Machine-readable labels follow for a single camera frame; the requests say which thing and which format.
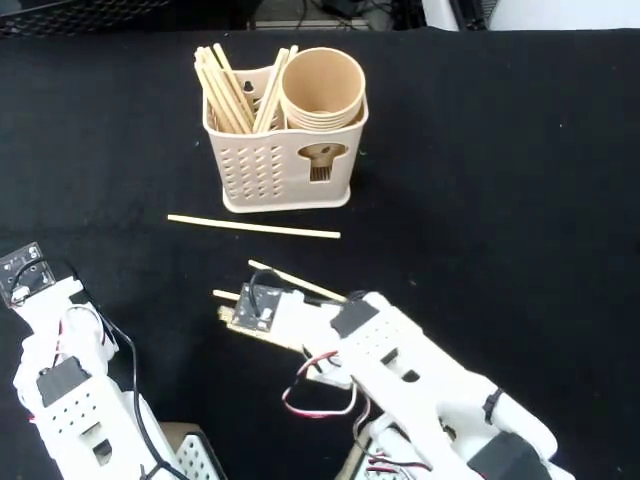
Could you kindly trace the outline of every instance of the black cable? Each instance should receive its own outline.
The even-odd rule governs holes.
[[[11,303],[13,303],[13,293],[16,290],[16,287],[18,286],[18,282],[20,281],[20,279],[22,278],[22,275],[25,274],[25,272],[27,270],[29,270],[31,267],[35,267],[36,265],[40,264],[40,263],[44,263],[44,262],[58,262],[58,263],[62,263],[64,266],[66,266],[69,271],[71,272],[71,275],[73,275],[73,278],[78,278],[78,272],[76,271],[76,269],[73,267],[73,265],[71,265],[71,263],[64,259],[64,258],[47,258],[47,257],[40,257],[37,258],[35,260],[32,260],[30,262],[25,263],[22,267],[20,267],[18,269],[18,272],[15,274],[15,276],[13,277],[13,282],[11,282],[11,290],[9,290],[9,296],[11,298]]]
[[[300,20],[298,20],[298,25],[296,25],[296,30],[300,30],[300,27],[302,26],[305,19],[307,18],[308,10],[309,10],[309,4],[307,3],[307,0],[302,0],[302,15],[300,15]]]
[[[89,299],[89,301],[92,303],[93,307],[96,309],[96,312],[98,312],[98,315],[102,317],[103,321],[109,326],[109,328],[113,329],[113,331],[116,332],[118,336],[122,338],[122,340],[124,340],[124,342],[131,349],[131,358],[133,363],[133,366],[132,366],[133,413],[134,413],[134,416],[136,417],[136,423],[138,424],[140,435],[142,435],[142,440],[144,441],[144,444],[149,450],[149,453],[151,453],[151,456],[158,464],[157,466],[159,466],[159,469],[162,468],[166,470],[167,472],[169,472],[171,475],[173,475],[179,480],[189,480],[186,475],[176,470],[170,463],[168,463],[165,459],[162,458],[162,455],[160,455],[160,452],[158,452],[158,449],[151,441],[149,432],[147,432],[147,428],[145,427],[144,421],[142,420],[142,414],[140,412],[140,391],[138,390],[138,351],[136,349],[135,343],[133,342],[131,337],[129,337],[126,333],[124,333],[124,331],[122,331],[120,327],[118,327],[115,323],[113,323],[104,314],[104,312],[102,311],[102,307],[100,307],[100,305],[98,304],[98,302],[96,302],[93,295],[91,295],[91,292],[87,288],[86,283],[83,282],[79,277],[76,277],[76,278],[80,280],[82,285],[84,285],[85,294],[87,295],[87,298]],[[150,478],[151,476],[147,475],[144,480],[149,480]]]
[[[144,441],[147,449],[149,450],[149,453],[151,453],[151,456],[153,457],[153,459],[155,460],[155,462],[157,463],[157,465],[151,470],[151,472],[149,472],[149,474],[147,475],[142,475],[141,480],[150,480],[152,478],[153,475],[155,475],[158,470],[160,469],[164,469],[167,472],[169,472],[171,475],[173,475],[174,477],[176,477],[179,480],[189,480],[189,478],[187,476],[185,476],[182,472],[179,472],[178,470],[176,470],[170,463],[168,463],[166,460],[164,460],[162,458],[162,455],[160,455],[160,452],[158,452],[158,449],[155,447],[155,445],[153,444],[153,442],[151,441],[151,437],[149,436],[149,432],[147,432],[147,428],[144,425],[144,421],[142,420],[142,414],[140,412],[140,391],[138,390],[138,351],[136,349],[136,345],[133,342],[133,340],[131,340],[131,337],[129,337],[126,333],[124,333],[124,331],[122,331],[122,329],[120,329],[120,327],[118,327],[115,323],[113,323],[102,311],[102,307],[100,307],[100,304],[98,302],[96,302],[95,298],[93,297],[93,295],[91,295],[91,292],[89,291],[89,289],[87,288],[87,284],[82,280],[82,278],[80,278],[80,275],[78,275],[78,271],[74,268],[74,266],[71,264],[71,262],[69,262],[66,259],[48,259],[46,257],[41,257],[38,258],[32,262],[28,262],[25,265],[23,265],[18,272],[16,273],[13,282],[11,284],[11,298],[13,298],[13,292],[18,284],[18,281],[20,279],[20,277],[22,277],[22,275],[24,274],[24,272],[26,272],[29,268],[31,268],[34,265],[37,265],[39,263],[43,263],[43,262],[49,262],[49,261],[57,261],[60,263],[63,263],[67,266],[67,268],[69,268],[69,270],[71,271],[73,278],[75,278],[76,280],[79,280],[80,283],[82,283],[83,287],[84,287],[84,293],[87,297],[87,300],[89,300],[89,302],[91,302],[91,304],[93,305],[93,308],[95,308],[96,312],[98,313],[98,315],[100,316],[100,318],[102,318],[102,321],[104,322],[105,325],[107,325],[107,327],[109,327],[111,330],[113,330],[114,332],[116,332],[116,334],[129,346],[129,348],[131,349],[131,357],[132,357],[132,370],[133,370],[133,375],[132,375],[132,390],[133,390],[133,413],[134,416],[136,418],[136,423],[138,424],[138,429],[140,430],[140,435],[142,436],[142,440]]]
[[[78,271],[71,264],[71,262],[69,262],[69,260],[67,260],[66,258],[44,257],[44,256],[40,257],[40,258],[37,258],[35,260],[32,260],[30,262],[25,263],[22,267],[20,267],[18,269],[18,271],[16,272],[15,276],[13,277],[13,282],[11,282],[11,290],[9,290],[9,298],[10,298],[10,301],[11,301],[12,304],[14,304],[13,303],[13,294],[15,293],[16,287],[18,286],[18,283],[20,282],[20,278],[22,278],[22,276],[25,274],[25,272],[27,270],[29,270],[31,267],[34,267],[36,265],[39,265],[40,263],[45,263],[45,262],[46,263],[56,262],[56,263],[60,263],[60,264],[64,265],[71,272],[71,276],[75,280],[80,280],[80,276],[78,275]],[[101,318],[101,321],[103,323],[103,328],[105,326],[107,326],[102,318]],[[111,330],[109,328],[105,328],[104,332],[109,337],[109,340],[111,340],[112,343],[115,343],[115,339],[113,338],[113,334],[111,333]]]
[[[258,280],[258,278],[260,277],[265,277],[265,276],[277,278],[280,284],[282,284],[283,282],[280,275],[278,275],[276,272],[274,272],[271,269],[256,270],[255,273],[251,276],[251,280],[249,280],[249,303],[251,304],[251,308],[253,309],[253,315],[256,318],[260,318],[262,316],[262,312],[260,311],[260,308],[258,307],[258,302],[256,301],[256,292],[255,292],[256,280]]]

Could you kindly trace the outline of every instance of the utensil holder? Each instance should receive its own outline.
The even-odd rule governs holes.
[[[272,67],[236,70],[240,85],[253,87],[257,110]],[[349,201],[349,181],[362,129],[369,117],[366,97],[354,122],[332,132],[286,130],[278,107],[267,133],[238,135],[217,130],[203,96],[202,122],[209,134],[222,180],[222,200],[234,213],[341,207]]]

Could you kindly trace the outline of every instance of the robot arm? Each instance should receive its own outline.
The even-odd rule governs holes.
[[[540,420],[447,355],[382,295],[314,304],[301,292],[255,288],[260,311],[252,310],[245,285],[235,310],[223,307],[221,318],[235,331],[312,357],[336,352],[306,376],[355,385],[384,411],[369,433],[395,460],[390,466],[413,463],[396,472],[434,480],[573,479],[550,462],[557,442]]]
[[[144,398],[107,375],[113,324],[74,277],[56,282],[35,243],[0,259],[0,292],[33,330],[14,386],[62,477],[225,478],[204,436],[187,435],[174,452]]]

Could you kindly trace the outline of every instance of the stacked paper cups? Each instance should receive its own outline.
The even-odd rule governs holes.
[[[280,79],[289,128],[329,132],[349,125],[362,108],[365,83],[358,62],[344,52],[311,48],[298,53]]]

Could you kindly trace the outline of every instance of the table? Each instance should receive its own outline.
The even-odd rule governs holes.
[[[214,41],[241,68],[293,42],[361,61],[372,113],[347,206],[224,210],[192,68]],[[637,478],[639,51],[631,31],[2,42],[0,252],[37,240],[69,258],[137,341],[156,416],[200,424],[232,479],[332,478],[351,446],[352,419],[282,408],[299,356],[216,320],[211,289],[247,281],[249,257],[382,291],[549,425],[560,465]],[[343,239],[169,224],[169,212]],[[28,330],[7,310],[0,329],[3,477],[55,478],[11,385]],[[130,384],[127,353],[110,368]],[[338,393],[317,387],[318,407]]]

